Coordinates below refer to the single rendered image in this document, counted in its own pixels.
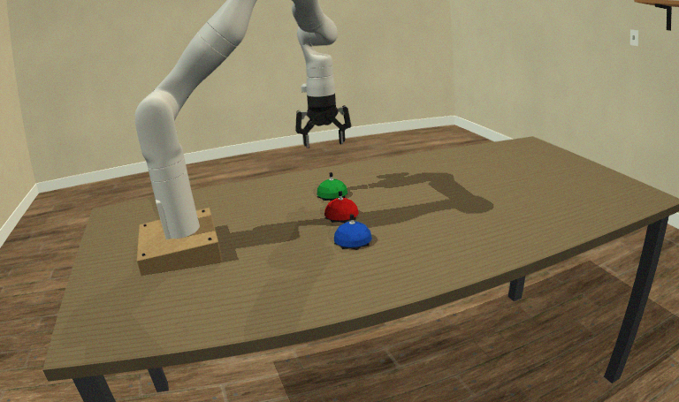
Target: red dome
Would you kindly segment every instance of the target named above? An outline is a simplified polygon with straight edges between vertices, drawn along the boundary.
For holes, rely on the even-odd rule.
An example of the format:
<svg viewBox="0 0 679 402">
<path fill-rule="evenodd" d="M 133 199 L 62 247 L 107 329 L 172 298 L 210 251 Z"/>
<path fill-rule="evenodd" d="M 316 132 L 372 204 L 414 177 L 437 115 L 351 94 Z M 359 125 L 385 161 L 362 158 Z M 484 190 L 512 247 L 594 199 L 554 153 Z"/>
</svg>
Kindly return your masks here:
<svg viewBox="0 0 679 402">
<path fill-rule="evenodd" d="M 331 221 L 348 221 L 351 216 L 358 216 L 358 207 L 347 199 L 335 199 L 325 207 L 325 217 Z"/>
</svg>

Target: tabletop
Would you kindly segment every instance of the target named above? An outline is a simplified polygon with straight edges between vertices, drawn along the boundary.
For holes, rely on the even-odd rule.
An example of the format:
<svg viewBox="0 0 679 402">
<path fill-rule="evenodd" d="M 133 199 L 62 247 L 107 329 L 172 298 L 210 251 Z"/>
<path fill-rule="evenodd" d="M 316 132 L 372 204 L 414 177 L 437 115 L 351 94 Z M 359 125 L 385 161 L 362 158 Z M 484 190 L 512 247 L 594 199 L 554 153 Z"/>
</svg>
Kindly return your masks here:
<svg viewBox="0 0 679 402">
<path fill-rule="evenodd" d="M 347 185 L 368 247 L 316 197 Z M 390 155 L 194 189 L 222 261 L 141 276 L 154 198 L 93 209 L 43 367 L 59 380 L 212 360 L 412 315 L 564 261 L 679 199 L 537 138 Z"/>
</svg>

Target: table leg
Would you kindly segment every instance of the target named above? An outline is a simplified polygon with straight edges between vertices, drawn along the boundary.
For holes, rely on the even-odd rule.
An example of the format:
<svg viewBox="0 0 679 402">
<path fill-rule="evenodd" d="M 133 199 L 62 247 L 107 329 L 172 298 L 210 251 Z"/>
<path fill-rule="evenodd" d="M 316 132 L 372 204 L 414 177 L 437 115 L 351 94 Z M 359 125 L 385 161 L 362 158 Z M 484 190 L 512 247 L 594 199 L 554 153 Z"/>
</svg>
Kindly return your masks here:
<svg viewBox="0 0 679 402">
<path fill-rule="evenodd" d="M 168 391 L 170 389 L 162 368 L 150 368 L 149 375 L 151 376 L 154 387 L 156 387 L 156 391 Z"/>
<path fill-rule="evenodd" d="M 82 402 L 116 402 L 103 375 L 74 378 Z"/>
<path fill-rule="evenodd" d="M 646 239 L 644 241 L 644 249 L 641 252 L 641 259 L 639 260 L 637 277 L 634 279 L 632 294 L 629 296 L 629 303 L 625 312 L 625 318 L 622 320 L 618 340 L 615 342 L 611 360 L 608 362 L 608 368 L 604 374 L 604 377 L 611 383 L 615 382 L 622 375 L 622 370 L 625 368 L 625 362 L 627 362 L 627 357 L 629 356 L 629 350 L 632 348 L 634 338 L 637 336 L 639 323 L 644 315 L 644 308 L 648 300 L 648 294 L 651 292 L 651 286 L 653 285 L 653 276 L 655 275 L 655 268 L 658 266 L 662 240 L 665 238 L 667 227 L 668 218 L 664 218 L 649 225 L 646 229 Z"/>
<path fill-rule="evenodd" d="M 523 283 L 526 277 L 517 278 L 509 283 L 509 298 L 513 301 L 519 300 L 523 296 Z"/>
</svg>

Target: wooden wall shelf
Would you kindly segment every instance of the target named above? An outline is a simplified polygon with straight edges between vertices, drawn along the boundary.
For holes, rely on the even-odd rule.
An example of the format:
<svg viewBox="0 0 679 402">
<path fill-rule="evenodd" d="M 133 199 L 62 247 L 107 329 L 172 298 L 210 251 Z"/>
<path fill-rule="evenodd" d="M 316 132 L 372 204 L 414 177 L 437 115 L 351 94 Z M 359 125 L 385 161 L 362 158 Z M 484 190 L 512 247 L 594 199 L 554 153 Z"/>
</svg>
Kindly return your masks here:
<svg viewBox="0 0 679 402">
<path fill-rule="evenodd" d="M 672 29 L 672 7 L 679 7 L 677 0 L 634 0 L 637 3 L 650 4 L 668 10 L 668 31 Z"/>
</svg>

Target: baseboard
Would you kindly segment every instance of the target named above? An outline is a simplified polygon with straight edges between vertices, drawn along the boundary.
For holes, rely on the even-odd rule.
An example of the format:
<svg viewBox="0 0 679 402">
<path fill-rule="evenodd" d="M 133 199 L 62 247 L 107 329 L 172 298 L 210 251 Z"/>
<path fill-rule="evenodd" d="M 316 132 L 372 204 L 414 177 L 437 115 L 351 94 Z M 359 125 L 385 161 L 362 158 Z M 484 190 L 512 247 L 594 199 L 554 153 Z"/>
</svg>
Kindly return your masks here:
<svg viewBox="0 0 679 402">
<path fill-rule="evenodd" d="M 347 139 L 350 139 L 352 137 L 362 137 L 365 135 L 394 133 L 398 131 L 409 131 L 446 125 L 457 125 L 460 128 L 464 128 L 465 130 L 471 131 L 474 134 L 480 135 L 481 137 L 492 141 L 511 140 L 504 134 L 497 133 L 489 128 L 456 116 L 410 119 L 386 124 L 352 126 L 346 131 L 346 133 Z M 310 144 L 319 141 L 337 140 L 338 138 L 338 132 L 336 129 L 309 133 Z M 300 134 L 186 153 L 185 158 L 187 163 L 199 163 L 212 161 L 215 159 L 222 159 L 230 156 L 263 152 L 265 150 L 273 150 L 277 148 L 290 148 L 297 145 L 301 145 Z M 104 181 L 106 179 L 126 177 L 128 175 L 139 174 L 143 172 L 149 172 L 146 162 L 132 163 L 116 168 L 109 168 L 107 170 L 88 172 L 85 174 L 72 175 L 70 177 L 52 179 L 50 181 L 37 183 L 35 186 L 33 186 L 33 188 L 31 188 L 18 207 L 14 209 L 14 212 L 11 213 L 9 219 L 7 219 L 7 221 L 4 223 L 3 227 L 0 228 L 0 247 L 7 240 L 11 231 L 14 230 L 14 227 L 19 223 L 21 217 L 24 216 L 28 210 L 28 207 L 31 206 L 31 203 L 39 193 L 95 183 L 97 181 Z M 679 214 L 670 216 L 668 223 L 675 228 L 679 228 Z"/>
</svg>

